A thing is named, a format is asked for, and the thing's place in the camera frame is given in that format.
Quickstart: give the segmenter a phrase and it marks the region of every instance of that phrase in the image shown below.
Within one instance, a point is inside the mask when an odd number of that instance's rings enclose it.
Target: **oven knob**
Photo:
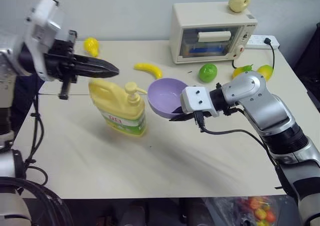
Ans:
[[[237,54],[241,54],[245,50],[245,47],[243,45],[238,45],[236,48]]]

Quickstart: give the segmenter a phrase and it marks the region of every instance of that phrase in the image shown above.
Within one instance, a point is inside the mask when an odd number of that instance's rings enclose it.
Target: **toaster oven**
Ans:
[[[228,2],[176,3],[172,12],[175,63],[237,59],[257,25],[248,9],[235,13]]]

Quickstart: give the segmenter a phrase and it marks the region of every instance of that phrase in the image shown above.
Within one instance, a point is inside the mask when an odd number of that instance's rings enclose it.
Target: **dish soap bottle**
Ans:
[[[89,83],[89,91],[94,105],[111,127],[134,136],[145,132],[145,102],[137,91],[147,92],[136,83],[128,82],[122,89],[115,83],[95,79]]]

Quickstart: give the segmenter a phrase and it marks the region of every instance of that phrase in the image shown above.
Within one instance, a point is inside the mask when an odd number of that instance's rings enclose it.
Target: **robotic arm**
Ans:
[[[275,162],[275,171],[285,192],[292,196],[304,224],[320,217],[320,153],[312,140],[304,135],[286,105],[272,95],[263,76],[245,72],[233,81],[209,92],[205,87],[187,87],[181,96],[184,114],[193,114],[202,131],[206,130],[203,115],[219,116],[219,112],[235,113],[235,105],[244,108],[244,115],[266,145]]]
[[[26,19],[23,39],[0,31],[0,225],[30,226],[31,218],[19,187],[31,191],[49,212],[51,225],[60,225],[55,208],[64,219],[69,218],[56,194],[36,183],[26,181],[26,169],[21,153],[13,150],[14,133],[10,124],[10,107],[14,97],[17,75],[36,73],[44,81],[62,81],[60,99],[68,99],[71,83],[77,76],[106,78],[118,75],[119,70],[101,59],[74,54],[76,31],[70,30],[66,40],[55,39],[63,14],[55,0],[41,0]],[[72,225],[66,220],[64,225]]]

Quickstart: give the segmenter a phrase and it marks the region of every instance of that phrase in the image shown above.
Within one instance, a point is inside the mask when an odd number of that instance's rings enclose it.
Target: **power strip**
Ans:
[[[279,48],[280,44],[273,35],[251,35],[248,43],[245,45],[245,48],[271,50],[271,47],[264,43],[266,38],[271,40],[271,45],[275,50]]]

